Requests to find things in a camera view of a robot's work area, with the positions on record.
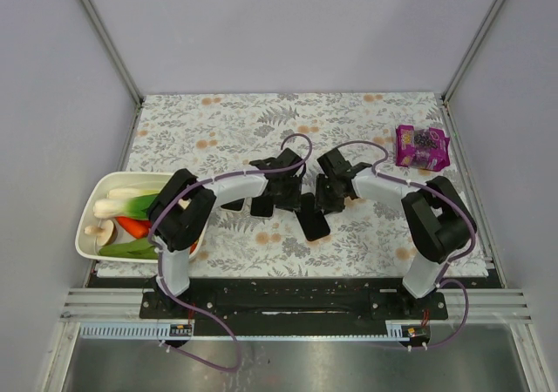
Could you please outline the silver smartphone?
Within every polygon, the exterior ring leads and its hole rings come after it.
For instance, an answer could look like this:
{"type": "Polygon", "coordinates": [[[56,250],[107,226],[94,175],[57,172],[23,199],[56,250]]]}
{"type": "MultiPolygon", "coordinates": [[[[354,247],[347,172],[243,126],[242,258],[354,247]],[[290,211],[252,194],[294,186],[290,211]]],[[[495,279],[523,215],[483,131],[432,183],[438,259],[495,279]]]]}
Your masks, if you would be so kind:
{"type": "Polygon", "coordinates": [[[274,209],[274,200],[271,196],[259,196],[251,200],[250,215],[267,219],[273,216],[274,209]]]}

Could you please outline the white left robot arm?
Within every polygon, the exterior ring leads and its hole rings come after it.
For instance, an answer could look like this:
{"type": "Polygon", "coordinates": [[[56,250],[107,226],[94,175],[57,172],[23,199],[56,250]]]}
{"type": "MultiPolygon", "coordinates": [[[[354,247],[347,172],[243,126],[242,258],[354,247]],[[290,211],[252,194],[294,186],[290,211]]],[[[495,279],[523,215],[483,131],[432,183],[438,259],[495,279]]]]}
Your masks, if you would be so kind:
{"type": "Polygon", "coordinates": [[[167,296],[188,290],[190,247],[201,237],[215,208],[263,195],[269,184],[295,176],[305,161],[285,148],[276,158],[205,179],[186,168],[175,172],[147,209],[149,239],[159,255],[156,280],[160,289],[167,296]]]}

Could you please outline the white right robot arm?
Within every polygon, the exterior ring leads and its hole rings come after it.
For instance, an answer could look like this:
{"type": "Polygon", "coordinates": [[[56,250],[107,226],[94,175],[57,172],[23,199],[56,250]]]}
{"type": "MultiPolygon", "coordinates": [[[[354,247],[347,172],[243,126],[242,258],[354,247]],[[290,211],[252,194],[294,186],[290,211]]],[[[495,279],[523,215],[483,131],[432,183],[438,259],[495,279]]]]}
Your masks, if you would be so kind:
{"type": "Polygon", "coordinates": [[[379,163],[352,165],[334,148],[317,159],[316,206],[340,213],[344,200],[366,199],[400,211],[418,252],[402,280],[416,299],[432,292],[449,264],[476,244],[474,219],[451,181],[443,176],[420,184],[380,172],[379,163]]]}

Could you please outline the blue smartphone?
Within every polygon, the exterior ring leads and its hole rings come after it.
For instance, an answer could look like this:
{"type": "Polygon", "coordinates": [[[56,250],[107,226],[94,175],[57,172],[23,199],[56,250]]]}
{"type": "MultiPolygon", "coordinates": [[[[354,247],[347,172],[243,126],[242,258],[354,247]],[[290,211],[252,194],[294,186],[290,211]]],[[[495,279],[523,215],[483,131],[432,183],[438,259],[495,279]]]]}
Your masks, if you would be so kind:
{"type": "Polygon", "coordinates": [[[240,212],[244,207],[245,199],[238,199],[221,205],[221,209],[234,213],[240,212]]]}

